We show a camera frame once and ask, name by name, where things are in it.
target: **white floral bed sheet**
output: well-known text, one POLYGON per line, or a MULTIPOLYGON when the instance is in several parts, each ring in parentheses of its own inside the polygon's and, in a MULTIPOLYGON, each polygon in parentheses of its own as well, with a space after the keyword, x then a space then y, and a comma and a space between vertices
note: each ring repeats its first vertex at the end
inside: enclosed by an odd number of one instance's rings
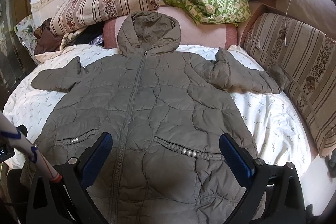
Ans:
MULTIPOLYGON (((218 49, 195 45, 181 45, 177 51, 194 52, 209 60, 215 60, 218 49)), ((244 66, 263 70, 239 46, 231 46, 229 51, 244 66)), ((9 97, 4 114, 15 126, 24 124, 27 138, 34 142, 40 135, 47 117, 55 105, 65 95, 62 92, 36 90, 31 81, 42 70, 62 68, 74 57, 79 56, 82 66, 118 53, 118 49, 103 49, 93 45, 75 45, 59 52, 37 56, 41 64, 28 75, 9 97)), ((290 99, 282 92, 279 95, 257 94, 240 89, 230 90, 243 120, 253 135, 259 156, 268 164, 295 164, 299 177, 311 162, 310 149, 305 130, 290 99)), ((5 161, 10 168, 22 168, 25 158, 16 150, 14 157, 5 161)))

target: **metal screw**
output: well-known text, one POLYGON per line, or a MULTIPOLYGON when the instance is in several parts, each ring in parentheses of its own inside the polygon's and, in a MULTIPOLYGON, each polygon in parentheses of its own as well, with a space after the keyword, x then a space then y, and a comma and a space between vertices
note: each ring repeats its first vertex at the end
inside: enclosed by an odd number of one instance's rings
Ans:
POLYGON ((76 158, 71 158, 70 160, 68 160, 69 164, 75 164, 77 162, 76 158))
POLYGON ((255 159, 255 163, 258 164, 258 165, 263 165, 265 162, 262 159, 257 158, 257 159, 255 159))
POLYGON ((293 169, 294 168, 294 164, 292 162, 288 162, 286 163, 287 164, 287 167, 289 167, 290 169, 293 169))

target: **white cord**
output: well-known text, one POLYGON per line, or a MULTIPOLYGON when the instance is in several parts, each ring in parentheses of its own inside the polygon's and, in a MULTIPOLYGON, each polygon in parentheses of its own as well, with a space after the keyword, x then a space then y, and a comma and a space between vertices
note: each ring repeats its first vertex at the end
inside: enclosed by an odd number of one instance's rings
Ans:
POLYGON ((289 0, 288 2, 288 7, 286 10, 286 15, 285 15, 285 47, 287 48, 287 40, 286 40, 286 26, 287 26, 287 13, 288 13, 288 9, 289 9, 289 5, 291 4, 291 0, 289 0))

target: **blue gripper pad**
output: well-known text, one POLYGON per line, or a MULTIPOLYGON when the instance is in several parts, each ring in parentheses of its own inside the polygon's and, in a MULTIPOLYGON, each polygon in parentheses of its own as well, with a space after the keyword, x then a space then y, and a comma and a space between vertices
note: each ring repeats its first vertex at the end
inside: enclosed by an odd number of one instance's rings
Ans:
POLYGON ((219 148, 239 185, 249 189, 255 173, 252 156, 246 149, 240 148, 228 133, 219 138, 219 148))
POLYGON ((112 149, 112 136, 109 133, 103 133, 102 136, 99 137, 99 139, 95 142, 95 144, 92 147, 89 147, 87 149, 92 149, 92 151, 88 150, 88 152, 91 152, 87 155, 82 154, 84 156, 80 157, 80 185, 83 189, 86 189, 87 187, 93 185, 95 182, 101 168, 104 165, 105 160, 107 159, 111 149, 112 149))

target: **jacket sleeve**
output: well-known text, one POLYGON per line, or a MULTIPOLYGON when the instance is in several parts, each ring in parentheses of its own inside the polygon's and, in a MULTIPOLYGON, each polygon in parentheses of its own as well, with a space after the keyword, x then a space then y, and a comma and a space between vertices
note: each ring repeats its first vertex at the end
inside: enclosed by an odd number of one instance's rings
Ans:
POLYGON ((79 56, 72 59, 65 67, 41 71, 31 82, 31 86, 38 90, 54 90, 69 92, 75 84, 94 71, 100 60, 83 68, 79 56))
POLYGON ((219 48, 215 62, 193 55, 190 63, 198 75, 223 90, 237 87, 259 93, 279 94, 289 84, 279 66, 273 66, 268 73, 249 69, 223 48, 219 48))

